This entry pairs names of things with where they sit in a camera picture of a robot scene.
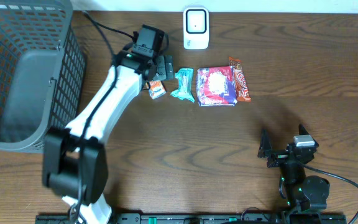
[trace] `pink package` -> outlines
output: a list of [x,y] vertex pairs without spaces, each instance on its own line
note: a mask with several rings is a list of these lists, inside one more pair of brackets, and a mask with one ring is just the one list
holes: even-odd
[[200,106],[236,105],[233,67],[197,70],[197,97]]

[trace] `snack package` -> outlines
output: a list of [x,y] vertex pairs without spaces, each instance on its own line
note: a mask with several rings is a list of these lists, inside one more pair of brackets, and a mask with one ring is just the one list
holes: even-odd
[[179,80],[179,88],[171,95],[181,100],[187,99],[194,103],[194,97],[191,94],[191,81],[193,80],[192,68],[181,68],[175,73],[175,78]]
[[232,66],[226,66],[201,68],[197,71],[197,97],[200,106],[236,105],[232,69]]
[[151,81],[149,83],[149,94],[153,100],[166,93],[161,81]]
[[236,93],[238,101],[251,102],[246,77],[242,72],[241,60],[229,57],[229,65],[233,66],[234,80],[236,81]]

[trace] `gray basket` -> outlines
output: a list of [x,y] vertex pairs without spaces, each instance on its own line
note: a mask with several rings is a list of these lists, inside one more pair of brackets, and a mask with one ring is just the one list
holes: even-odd
[[0,0],[0,149],[42,152],[76,116],[85,57],[69,0]]

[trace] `wooden table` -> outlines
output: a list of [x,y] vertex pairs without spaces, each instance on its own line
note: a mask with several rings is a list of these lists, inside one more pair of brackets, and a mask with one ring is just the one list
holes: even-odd
[[[243,60],[251,103],[202,108],[169,94],[143,91],[126,108],[106,146],[108,202],[145,213],[241,213],[247,207],[285,205],[278,169],[257,159],[260,131],[285,147],[298,123],[320,143],[310,163],[358,183],[358,15],[211,13],[206,50],[183,48],[182,14],[93,12],[126,32],[142,24],[169,33],[174,68],[227,65]],[[79,13],[73,27],[88,54],[84,108],[103,83],[110,56],[95,28]],[[117,52],[130,40],[105,31]],[[177,81],[165,82],[168,92]],[[67,206],[42,187],[42,155],[0,151],[0,222],[33,223],[39,213]],[[350,220],[358,190],[330,177],[330,212]]]

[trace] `white background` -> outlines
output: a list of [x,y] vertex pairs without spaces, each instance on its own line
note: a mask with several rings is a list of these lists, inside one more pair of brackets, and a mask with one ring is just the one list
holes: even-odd
[[71,0],[75,10],[358,13],[358,0]]

